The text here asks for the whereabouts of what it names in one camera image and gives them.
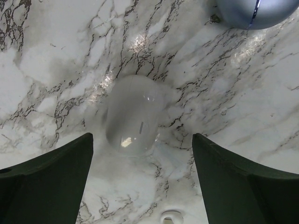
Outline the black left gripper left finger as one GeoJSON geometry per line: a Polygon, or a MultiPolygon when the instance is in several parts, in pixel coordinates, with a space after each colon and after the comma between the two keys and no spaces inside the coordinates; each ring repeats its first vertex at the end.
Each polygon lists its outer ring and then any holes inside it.
{"type": "Polygon", "coordinates": [[[93,157],[93,135],[0,171],[2,224],[74,224],[93,157]]]}

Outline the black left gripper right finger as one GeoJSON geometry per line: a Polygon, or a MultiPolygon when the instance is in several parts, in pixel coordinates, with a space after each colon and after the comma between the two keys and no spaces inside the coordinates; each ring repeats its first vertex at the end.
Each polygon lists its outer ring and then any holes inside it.
{"type": "Polygon", "coordinates": [[[200,133],[192,150],[210,224],[297,224],[299,176],[270,168],[200,133]]]}

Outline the white earbud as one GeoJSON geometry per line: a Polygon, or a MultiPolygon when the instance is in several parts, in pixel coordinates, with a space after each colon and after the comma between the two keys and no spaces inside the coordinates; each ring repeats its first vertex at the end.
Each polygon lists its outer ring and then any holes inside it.
{"type": "Polygon", "coordinates": [[[183,224],[183,215],[177,210],[167,210],[161,214],[161,224],[183,224]]]}

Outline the white earbud charging case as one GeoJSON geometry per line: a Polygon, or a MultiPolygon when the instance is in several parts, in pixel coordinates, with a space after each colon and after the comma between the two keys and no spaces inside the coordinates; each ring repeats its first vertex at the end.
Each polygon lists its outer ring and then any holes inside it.
{"type": "Polygon", "coordinates": [[[147,153],[157,138],[158,120],[165,108],[164,92],[145,76],[119,79],[108,97],[106,138],[121,154],[147,153]]]}

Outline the purple earbud charging case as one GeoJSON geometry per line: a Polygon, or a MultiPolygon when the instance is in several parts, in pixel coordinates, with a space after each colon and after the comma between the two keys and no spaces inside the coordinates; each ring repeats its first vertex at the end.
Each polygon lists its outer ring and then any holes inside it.
{"type": "Polygon", "coordinates": [[[297,10],[298,0],[217,0],[223,20],[243,30],[273,27],[297,10]]]}

